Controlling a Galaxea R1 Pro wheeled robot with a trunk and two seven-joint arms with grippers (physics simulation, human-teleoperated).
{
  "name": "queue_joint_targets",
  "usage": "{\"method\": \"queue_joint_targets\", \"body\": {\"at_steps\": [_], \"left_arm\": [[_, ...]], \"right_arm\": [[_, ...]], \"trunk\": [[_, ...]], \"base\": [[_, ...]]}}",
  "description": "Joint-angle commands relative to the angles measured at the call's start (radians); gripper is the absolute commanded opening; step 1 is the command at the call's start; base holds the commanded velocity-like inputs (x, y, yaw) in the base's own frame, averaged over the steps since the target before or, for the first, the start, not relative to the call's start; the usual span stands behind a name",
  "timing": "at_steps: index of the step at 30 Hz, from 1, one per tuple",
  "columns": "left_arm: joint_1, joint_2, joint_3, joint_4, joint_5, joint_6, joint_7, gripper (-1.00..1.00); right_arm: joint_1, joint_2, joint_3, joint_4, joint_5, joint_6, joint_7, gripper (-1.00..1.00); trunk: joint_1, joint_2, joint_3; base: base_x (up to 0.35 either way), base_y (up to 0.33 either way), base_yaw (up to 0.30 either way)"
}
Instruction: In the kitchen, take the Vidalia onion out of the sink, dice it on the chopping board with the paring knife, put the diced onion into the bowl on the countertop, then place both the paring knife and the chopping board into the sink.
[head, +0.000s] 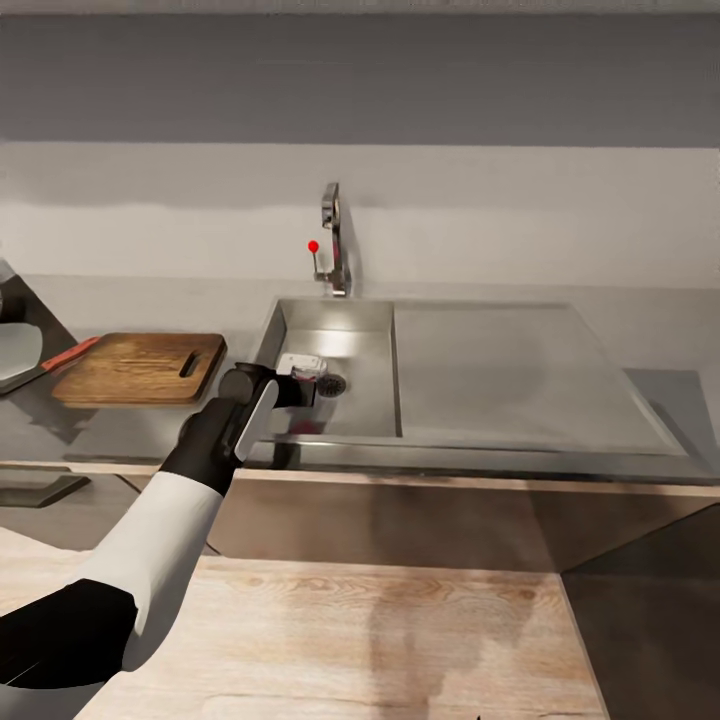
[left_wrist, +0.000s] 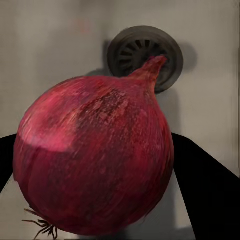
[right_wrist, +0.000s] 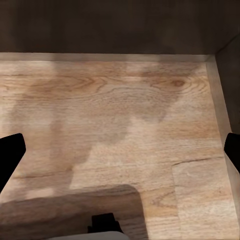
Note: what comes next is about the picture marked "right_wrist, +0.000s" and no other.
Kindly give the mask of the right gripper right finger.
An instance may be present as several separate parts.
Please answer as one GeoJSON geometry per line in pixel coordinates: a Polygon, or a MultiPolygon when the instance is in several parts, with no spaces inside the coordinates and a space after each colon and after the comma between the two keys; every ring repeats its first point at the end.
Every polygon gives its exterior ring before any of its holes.
{"type": "Polygon", "coordinates": [[[229,133],[227,135],[224,151],[240,173],[240,135],[229,133]]]}

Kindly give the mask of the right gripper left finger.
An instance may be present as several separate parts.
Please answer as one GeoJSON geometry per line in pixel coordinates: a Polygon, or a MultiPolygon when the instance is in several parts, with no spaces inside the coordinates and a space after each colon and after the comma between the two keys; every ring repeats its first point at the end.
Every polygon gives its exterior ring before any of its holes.
{"type": "Polygon", "coordinates": [[[22,133],[0,138],[0,193],[25,153],[26,144],[22,133]]]}

